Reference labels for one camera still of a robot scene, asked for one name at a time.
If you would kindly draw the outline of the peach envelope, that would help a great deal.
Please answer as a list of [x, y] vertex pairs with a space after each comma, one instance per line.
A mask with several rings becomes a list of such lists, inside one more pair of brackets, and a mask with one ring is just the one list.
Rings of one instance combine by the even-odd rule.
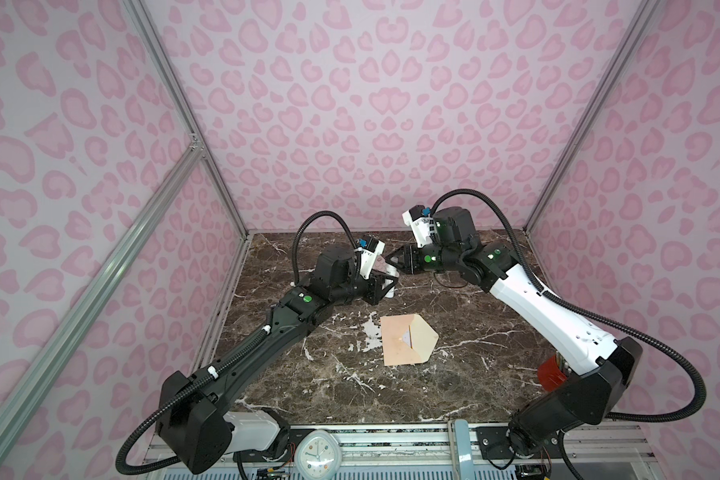
[[380, 319], [384, 365], [417, 365], [429, 361], [439, 334], [418, 314]]

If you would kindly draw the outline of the white glue stick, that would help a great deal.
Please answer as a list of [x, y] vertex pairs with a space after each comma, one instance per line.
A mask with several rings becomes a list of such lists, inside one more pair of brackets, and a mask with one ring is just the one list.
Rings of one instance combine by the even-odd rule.
[[398, 269], [386, 262], [386, 260], [382, 257], [379, 257], [375, 263], [374, 263], [374, 269], [378, 270], [380, 272], [384, 272], [388, 275], [398, 277], [399, 272]]

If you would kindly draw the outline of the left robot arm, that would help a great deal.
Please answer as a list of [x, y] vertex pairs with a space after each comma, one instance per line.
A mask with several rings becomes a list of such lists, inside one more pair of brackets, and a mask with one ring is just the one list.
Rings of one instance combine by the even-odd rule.
[[164, 467], [183, 464], [201, 474], [228, 453], [257, 451], [280, 460], [288, 449], [289, 423], [270, 407], [232, 413], [232, 404], [285, 350], [355, 300], [378, 304], [396, 285], [375, 269], [384, 243], [372, 236], [356, 247], [332, 245], [269, 308], [264, 324], [237, 347], [192, 375], [171, 375], [163, 384], [155, 432], [171, 449]]

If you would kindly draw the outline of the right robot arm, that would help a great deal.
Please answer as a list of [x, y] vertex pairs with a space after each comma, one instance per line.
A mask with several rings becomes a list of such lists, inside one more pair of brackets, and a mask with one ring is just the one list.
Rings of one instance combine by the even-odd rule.
[[548, 289], [534, 286], [516, 248], [481, 240], [468, 210], [416, 205], [402, 218], [415, 240], [388, 254], [389, 264], [402, 274], [458, 273], [509, 306], [556, 350], [549, 363], [561, 381], [511, 417], [506, 449], [530, 457], [560, 431], [601, 423], [630, 383], [641, 346], [550, 300]]

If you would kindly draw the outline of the light blue tape strip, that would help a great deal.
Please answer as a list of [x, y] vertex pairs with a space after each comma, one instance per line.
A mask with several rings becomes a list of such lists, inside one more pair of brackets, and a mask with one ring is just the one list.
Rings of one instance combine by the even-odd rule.
[[476, 474], [468, 422], [463, 419], [450, 420], [448, 422], [448, 436], [453, 478], [459, 480], [475, 480]]

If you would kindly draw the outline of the red pencil cup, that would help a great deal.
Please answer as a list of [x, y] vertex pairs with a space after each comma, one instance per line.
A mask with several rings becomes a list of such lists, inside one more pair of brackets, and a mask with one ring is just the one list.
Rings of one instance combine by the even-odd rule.
[[563, 371], [558, 356], [553, 355], [538, 367], [537, 378], [544, 391], [553, 392], [568, 379], [568, 375]]

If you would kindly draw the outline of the white desk clock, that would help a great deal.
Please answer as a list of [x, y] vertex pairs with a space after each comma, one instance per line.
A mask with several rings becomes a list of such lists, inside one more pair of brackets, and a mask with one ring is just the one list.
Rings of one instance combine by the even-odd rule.
[[297, 446], [294, 464], [302, 479], [333, 479], [343, 462], [338, 441], [325, 430], [309, 433]]

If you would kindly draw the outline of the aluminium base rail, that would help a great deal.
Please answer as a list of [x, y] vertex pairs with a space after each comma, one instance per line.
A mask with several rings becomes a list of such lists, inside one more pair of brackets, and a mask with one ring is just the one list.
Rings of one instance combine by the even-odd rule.
[[[339, 479], [454, 479], [446, 423], [325, 425], [339, 443]], [[499, 446], [502, 423], [468, 423], [476, 479], [568, 479], [572, 462], [586, 479], [661, 479], [663, 473], [640, 427], [606, 421], [547, 442], [528, 458]]]

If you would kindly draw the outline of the aluminium frame strut left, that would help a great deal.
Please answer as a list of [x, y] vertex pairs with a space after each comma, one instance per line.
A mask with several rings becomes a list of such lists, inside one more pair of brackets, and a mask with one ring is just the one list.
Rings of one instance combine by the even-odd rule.
[[200, 156], [208, 171], [212, 184], [221, 198], [222, 205], [231, 217], [238, 234], [243, 238], [249, 237], [242, 217], [234, 203], [231, 192], [222, 176], [221, 169], [216, 162], [206, 137], [198, 123], [198, 118], [189, 102], [186, 89], [182, 85], [179, 75], [174, 68], [159, 29], [153, 21], [148, 5], [142, 0], [123, 1], [131, 22], [145, 45], [146, 55], [153, 62], [155, 68], [165, 85], [186, 132], [192, 139], [192, 144], [200, 150]]

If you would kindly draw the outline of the aluminium frame strut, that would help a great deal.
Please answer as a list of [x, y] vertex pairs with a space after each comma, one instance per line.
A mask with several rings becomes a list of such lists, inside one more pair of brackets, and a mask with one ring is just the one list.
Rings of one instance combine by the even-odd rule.
[[554, 194], [562, 184], [571, 165], [576, 160], [584, 140], [596, 124], [598, 116], [605, 108], [621, 76], [636, 55], [643, 39], [652, 28], [652, 24], [664, 4], [665, 2], [660, 0], [643, 0], [639, 2], [632, 20], [626, 28], [609, 63], [606, 65], [600, 80], [596, 84], [592, 97], [584, 108], [578, 123], [572, 131], [570, 139], [562, 150], [557, 164], [553, 168], [524, 226], [524, 232], [526, 234], [530, 235], [532, 230], [541, 223], [542, 214], [551, 204]]
[[238, 234], [243, 238], [249, 237], [242, 217], [234, 203], [231, 192], [222, 176], [221, 169], [216, 162], [206, 137], [198, 123], [198, 118], [189, 102], [186, 89], [182, 85], [179, 75], [174, 68], [159, 29], [153, 21], [148, 5], [142, 0], [123, 1], [131, 22], [145, 45], [146, 55], [153, 62], [155, 68], [165, 85], [186, 132], [192, 139], [192, 144], [200, 150], [200, 156], [208, 171], [212, 184], [221, 198], [222, 205], [231, 217]]

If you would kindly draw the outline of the aluminium frame strut right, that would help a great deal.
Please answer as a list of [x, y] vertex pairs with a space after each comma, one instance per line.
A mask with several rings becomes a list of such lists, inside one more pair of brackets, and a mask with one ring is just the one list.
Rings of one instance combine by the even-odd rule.
[[609, 63], [606, 65], [600, 80], [596, 84], [592, 97], [584, 108], [578, 123], [572, 131], [570, 139], [562, 150], [557, 164], [553, 168], [524, 226], [524, 232], [526, 234], [530, 235], [532, 230], [541, 223], [542, 214], [551, 204], [554, 194], [562, 184], [571, 165], [576, 160], [584, 140], [596, 124], [598, 116], [605, 108], [621, 76], [636, 55], [643, 39], [652, 28], [652, 24], [664, 4], [665, 2], [660, 0], [643, 0], [639, 2], [632, 20], [626, 28]]

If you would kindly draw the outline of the aluminium diagonal frame bar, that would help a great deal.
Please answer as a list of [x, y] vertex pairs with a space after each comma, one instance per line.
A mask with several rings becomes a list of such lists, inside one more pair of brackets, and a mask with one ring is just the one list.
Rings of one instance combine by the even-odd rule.
[[187, 148], [0, 406], [0, 466], [204, 155]]

